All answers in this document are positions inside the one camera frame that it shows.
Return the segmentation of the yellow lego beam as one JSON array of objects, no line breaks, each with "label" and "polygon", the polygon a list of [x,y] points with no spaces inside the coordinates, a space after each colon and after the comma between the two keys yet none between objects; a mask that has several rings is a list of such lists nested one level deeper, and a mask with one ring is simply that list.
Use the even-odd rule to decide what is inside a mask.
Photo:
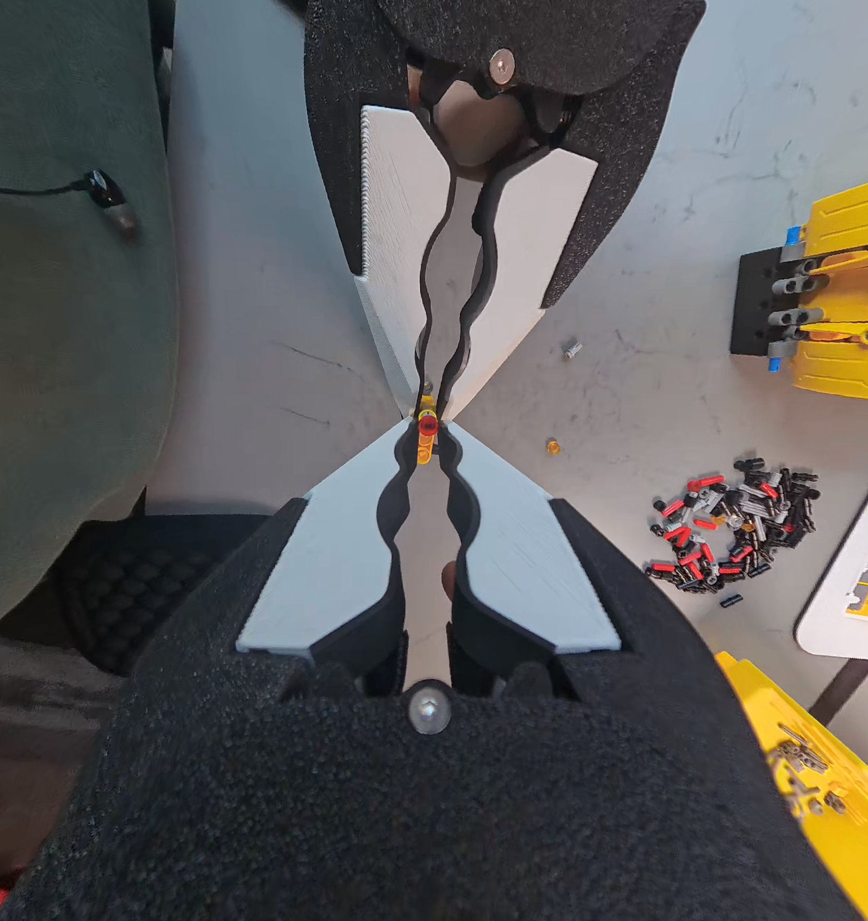
[{"label": "yellow lego beam", "polygon": [[[416,413],[416,423],[417,423],[418,416],[421,413],[425,413],[425,412],[435,413],[438,416],[436,412],[436,401],[430,391],[430,388],[424,388],[424,392],[421,395],[419,408]],[[417,427],[417,464],[418,465],[425,465],[430,462],[434,454],[434,448],[436,447],[437,435],[434,436],[433,438],[423,438],[419,435],[418,427]]]}]

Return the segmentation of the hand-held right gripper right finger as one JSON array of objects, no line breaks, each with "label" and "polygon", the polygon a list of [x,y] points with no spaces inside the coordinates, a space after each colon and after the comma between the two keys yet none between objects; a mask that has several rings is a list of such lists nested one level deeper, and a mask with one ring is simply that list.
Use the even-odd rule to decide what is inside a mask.
[{"label": "hand-held right gripper right finger", "polygon": [[457,424],[440,431],[460,539],[453,625],[471,655],[618,651],[622,642],[554,498]]}]

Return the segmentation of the yellow lego model black base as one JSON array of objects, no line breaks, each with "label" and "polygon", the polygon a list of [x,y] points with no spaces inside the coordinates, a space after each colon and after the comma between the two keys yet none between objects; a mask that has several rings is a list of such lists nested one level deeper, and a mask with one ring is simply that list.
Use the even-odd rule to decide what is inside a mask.
[{"label": "yellow lego model black base", "polygon": [[790,368],[802,390],[868,400],[868,183],[740,257],[728,351]]}]

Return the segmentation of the person's left hand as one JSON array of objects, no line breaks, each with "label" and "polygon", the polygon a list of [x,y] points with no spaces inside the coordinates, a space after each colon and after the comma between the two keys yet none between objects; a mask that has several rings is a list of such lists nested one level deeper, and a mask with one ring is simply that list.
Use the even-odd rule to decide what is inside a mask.
[{"label": "person's left hand", "polygon": [[484,182],[529,145],[529,128],[516,98],[483,98],[463,80],[453,82],[434,106],[433,121],[462,178]]}]

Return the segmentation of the white rounded board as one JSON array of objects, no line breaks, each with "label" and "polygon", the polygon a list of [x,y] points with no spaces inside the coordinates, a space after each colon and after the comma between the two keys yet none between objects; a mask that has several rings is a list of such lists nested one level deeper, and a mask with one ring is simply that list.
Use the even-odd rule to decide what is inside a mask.
[{"label": "white rounded board", "polygon": [[868,495],[809,596],[794,629],[804,651],[868,661],[868,618],[845,614],[847,596],[868,563]]}]

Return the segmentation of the pile of red black lego pins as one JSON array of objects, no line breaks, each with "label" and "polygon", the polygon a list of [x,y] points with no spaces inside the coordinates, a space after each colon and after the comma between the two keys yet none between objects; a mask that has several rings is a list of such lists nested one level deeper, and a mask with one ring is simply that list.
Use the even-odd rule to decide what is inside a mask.
[{"label": "pile of red black lego pins", "polygon": [[818,474],[769,469],[761,457],[736,460],[733,470],[734,479],[700,476],[681,493],[653,500],[648,528],[671,557],[648,562],[646,577],[687,594],[716,595],[770,572],[780,550],[814,533]]}]

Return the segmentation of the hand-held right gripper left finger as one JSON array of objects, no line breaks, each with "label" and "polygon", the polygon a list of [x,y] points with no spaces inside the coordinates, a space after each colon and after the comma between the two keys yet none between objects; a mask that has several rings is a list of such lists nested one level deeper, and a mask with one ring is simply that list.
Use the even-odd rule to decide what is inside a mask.
[{"label": "hand-held right gripper left finger", "polygon": [[417,427],[404,419],[304,496],[237,651],[383,661],[394,650],[405,625],[395,536],[416,448]]}]

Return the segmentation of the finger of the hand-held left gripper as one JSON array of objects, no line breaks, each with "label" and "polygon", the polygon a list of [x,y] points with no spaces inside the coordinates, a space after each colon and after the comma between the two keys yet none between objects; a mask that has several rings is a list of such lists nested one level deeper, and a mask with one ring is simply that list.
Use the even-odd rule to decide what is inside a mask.
[{"label": "finger of the hand-held left gripper", "polygon": [[421,389],[417,348],[428,328],[424,273],[430,246],[450,214],[451,156],[416,112],[360,110],[361,257],[355,276],[384,376],[403,417]]},{"label": "finger of the hand-held left gripper", "polygon": [[482,268],[438,397],[454,419],[543,317],[543,300],[598,163],[539,148],[489,179],[476,207]]}]

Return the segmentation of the yellow parts bin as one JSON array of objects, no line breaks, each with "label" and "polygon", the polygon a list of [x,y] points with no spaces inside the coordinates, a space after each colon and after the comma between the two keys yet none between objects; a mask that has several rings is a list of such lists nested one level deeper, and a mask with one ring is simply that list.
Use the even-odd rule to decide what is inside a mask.
[{"label": "yellow parts bin", "polygon": [[778,742],[777,723],[782,722],[806,737],[830,763],[831,787],[843,798],[846,814],[809,815],[797,823],[825,868],[868,919],[868,765],[752,662],[738,661],[725,651],[715,659],[739,698],[764,758]]}]

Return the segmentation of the person's green sweatshirt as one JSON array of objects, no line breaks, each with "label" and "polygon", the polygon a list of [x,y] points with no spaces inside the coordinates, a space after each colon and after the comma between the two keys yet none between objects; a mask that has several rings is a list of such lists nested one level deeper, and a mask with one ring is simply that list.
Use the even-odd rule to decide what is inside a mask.
[{"label": "person's green sweatshirt", "polygon": [[0,187],[92,169],[81,193],[0,195],[0,619],[86,521],[126,517],[170,421],[178,297],[157,75],[175,2],[0,2]]}]

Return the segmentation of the heap of dark grey lego parts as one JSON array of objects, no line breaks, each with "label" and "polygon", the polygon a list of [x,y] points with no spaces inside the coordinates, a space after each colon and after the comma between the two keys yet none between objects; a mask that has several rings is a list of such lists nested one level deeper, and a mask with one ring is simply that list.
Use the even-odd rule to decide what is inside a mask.
[{"label": "heap of dark grey lego parts", "polygon": [[845,815],[847,806],[831,787],[830,763],[797,731],[782,722],[777,728],[780,738],[765,759],[792,818],[803,823],[809,815]]}]

